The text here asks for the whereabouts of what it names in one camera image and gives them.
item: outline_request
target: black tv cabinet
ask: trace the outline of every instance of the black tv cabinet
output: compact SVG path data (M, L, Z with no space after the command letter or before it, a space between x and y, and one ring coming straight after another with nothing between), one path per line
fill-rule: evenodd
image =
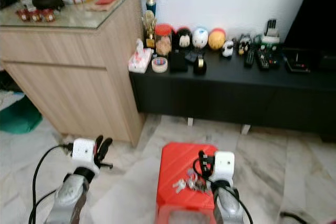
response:
M244 68L244 59L231 60L218 52L205 54L207 72L130 72L139 112L219 120L336 135L336 73L260 71L256 62Z

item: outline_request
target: red stool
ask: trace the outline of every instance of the red stool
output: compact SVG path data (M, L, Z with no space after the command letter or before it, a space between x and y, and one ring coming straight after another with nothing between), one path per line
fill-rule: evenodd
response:
M176 188L173 188L173 184L179 179L188 179L187 171L193 167L200 150L208 155L214 155L217 148L208 144L187 143L170 143L163 147L156 192L156 224L168 224L171 212L177 210L201 212L210 217L211 224L216 224L212 193L209 196L185 188L177 194ZM201 171L199 162L196 168Z

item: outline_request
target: red jar lid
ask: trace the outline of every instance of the red jar lid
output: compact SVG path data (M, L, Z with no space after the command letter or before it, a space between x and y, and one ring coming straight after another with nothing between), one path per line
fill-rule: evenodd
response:
M169 24L158 24L155 26L155 33L159 36L168 36L172 33L172 29Z

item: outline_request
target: metal key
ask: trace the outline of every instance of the metal key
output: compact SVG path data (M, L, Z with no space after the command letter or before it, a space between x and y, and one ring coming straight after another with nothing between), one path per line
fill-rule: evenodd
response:
M177 187L176 193L178 194L182 189L186 188L187 183L184 179L180 179L178 182L176 182L173 187Z

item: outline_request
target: cabinet leg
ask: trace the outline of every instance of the cabinet leg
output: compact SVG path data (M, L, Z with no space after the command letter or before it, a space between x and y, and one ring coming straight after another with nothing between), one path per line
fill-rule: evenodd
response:
M241 131L240 133L242 135L247 135L248 131L250 130L251 128L251 125L250 124L243 124L242 127L241 127Z
M194 119L193 118L188 118L188 126L192 127L194 123Z

